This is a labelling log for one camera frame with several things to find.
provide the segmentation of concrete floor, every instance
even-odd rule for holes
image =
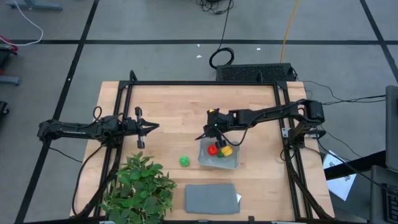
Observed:
[[[26,11],[43,28],[45,40],[79,40],[93,1],[54,0],[63,11]],[[366,0],[385,40],[398,40],[395,0]],[[40,34],[16,11],[0,0],[0,34],[10,39],[36,39]],[[235,0],[225,39],[283,39],[294,0]],[[202,12],[187,0],[100,0],[88,40],[219,39],[225,14]],[[359,0],[301,0],[289,39],[377,40]],[[231,44],[234,64],[276,63],[281,45]],[[208,57],[215,44],[85,45],[78,62],[62,121],[92,120],[102,81],[127,79],[133,69],[140,80],[214,80]],[[0,85],[0,100],[9,102],[11,112],[0,126],[0,217],[14,223],[27,184],[39,156],[41,143],[37,125],[55,111],[77,45],[40,44],[21,47],[19,56],[7,67],[8,75],[22,78],[22,85]],[[398,59],[398,46],[388,49]],[[220,55],[216,63],[225,63]],[[380,95],[397,81],[380,45],[287,45],[290,62],[300,80],[331,87],[341,98]],[[331,101],[326,88],[306,83],[312,98]],[[325,107],[323,127],[348,143],[358,154],[384,149],[384,103],[338,104]],[[344,145],[329,136],[323,145],[354,159]],[[61,139],[52,146],[82,159],[86,141]],[[67,218],[80,165],[50,151],[25,221]]]

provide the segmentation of green ball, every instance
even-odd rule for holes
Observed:
[[[182,156],[182,157],[180,157],[180,165],[181,165],[182,167],[187,167],[187,166],[189,166],[189,158],[188,158],[188,156]]]

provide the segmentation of potted plant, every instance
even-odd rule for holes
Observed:
[[[101,208],[108,219],[116,224],[155,224],[171,209],[173,189],[177,187],[169,179],[169,173],[163,175],[163,166],[149,165],[152,157],[142,157],[142,151],[133,157],[127,157],[127,164],[118,170],[118,185],[113,181],[111,190],[106,191]]]

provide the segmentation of yellow cable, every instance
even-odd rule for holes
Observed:
[[[292,25],[294,14],[296,13],[296,9],[297,9],[298,5],[299,5],[299,0],[296,0],[296,5],[294,6],[292,15],[290,16],[289,24],[287,25],[287,28],[286,28],[286,33],[285,33],[285,37],[284,37],[284,43],[282,44],[282,53],[280,53],[279,63],[282,63],[282,61],[284,60],[284,57],[285,57],[286,38],[287,38],[287,35],[289,34],[289,29],[290,29],[290,26]]]

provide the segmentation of wooden table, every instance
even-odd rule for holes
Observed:
[[[117,88],[118,82],[103,82],[98,98],[103,116],[112,114]],[[303,83],[290,82],[288,88],[291,101],[305,98]],[[197,161],[200,142],[194,139],[203,132],[206,111],[220,108],[221,112],[227,113],[233,109],[258,110],[275,106],[271,86],[137,85],[133,86],[131,96],[130,116],[133,118],[135,106],[142,108],[144,119],[160,124],[159,128],[145,138],[144,155],[154,156],[154,162],[162,164],[164,172],[170,172],[170,178],[178,184],[174,191],[174,210],[167,214],[166,220],[248,220],[251,215],[256,221],[294,220],[286,166],[279,157],[282,139],[278,121],[261,123],[248,131],[241,145],[241,162],[237,170],[210,169],[200,166]],[[229,139],[238,141],[242,134],[243,132],[236,131],[226,135]],[[136,136],[125,137],[122,163],[126,156],[140,151],[136,141]],[[316,140],[306,139],[305,143],[307,147],[318,150]],[[85,158],[98,146],[99,142],[89,141]],[[309,191],[325,211],[334,216],[320,156],[309,149],[301,149],[301,152]],[[85,206],[98,188],[104,154],[105,149],[87,162],[76,196],[77,211]],[[190,158],[189,167],[180,166],[180,156]],[[233,183],[236,192],[242,195],[239,214],[205,215],[185,212],[186,184],[220,183]],[[300,213],[305,217],[302,194],[299,189],[297,192]]]

